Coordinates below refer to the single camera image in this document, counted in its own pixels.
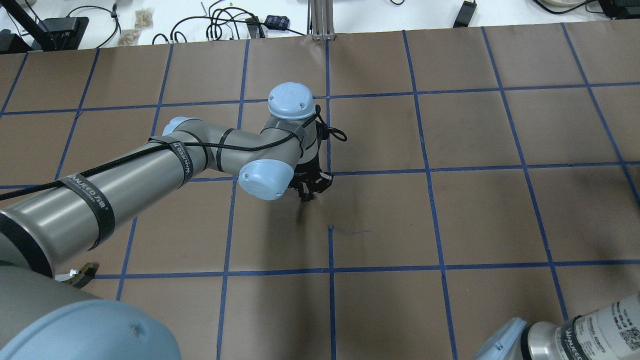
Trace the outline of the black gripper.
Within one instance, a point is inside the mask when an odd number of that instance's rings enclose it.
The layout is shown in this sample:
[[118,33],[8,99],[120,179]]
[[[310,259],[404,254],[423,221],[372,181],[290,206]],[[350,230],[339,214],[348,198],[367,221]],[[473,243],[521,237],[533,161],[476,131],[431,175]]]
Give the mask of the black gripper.
[[288,189],[297,191],[301,202],[311,202],[333,185],[334,176],[322,171],[320,156],[316,153],[310,161],[299,163],[294,168],[294,175]]

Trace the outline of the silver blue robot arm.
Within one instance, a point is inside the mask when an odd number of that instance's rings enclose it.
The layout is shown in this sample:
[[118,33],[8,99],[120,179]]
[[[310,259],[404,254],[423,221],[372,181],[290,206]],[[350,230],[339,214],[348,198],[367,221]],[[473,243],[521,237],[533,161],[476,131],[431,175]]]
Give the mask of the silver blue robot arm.
[[562,325],[514,317],[497,330],[474,360],[638,360],[638,292]]
[[1,196],[3,360],[180,360],[173,333],[123,301],[84,292],[55,271],[109,239],[167,195],[212,169],[246,193],[274,201],[288,189],[303,202],[333,182],[319,150],[344,132],[327,125],[305,85],[279,84],[259,133],[196,117],[172,118],[160,136],[92,169]]

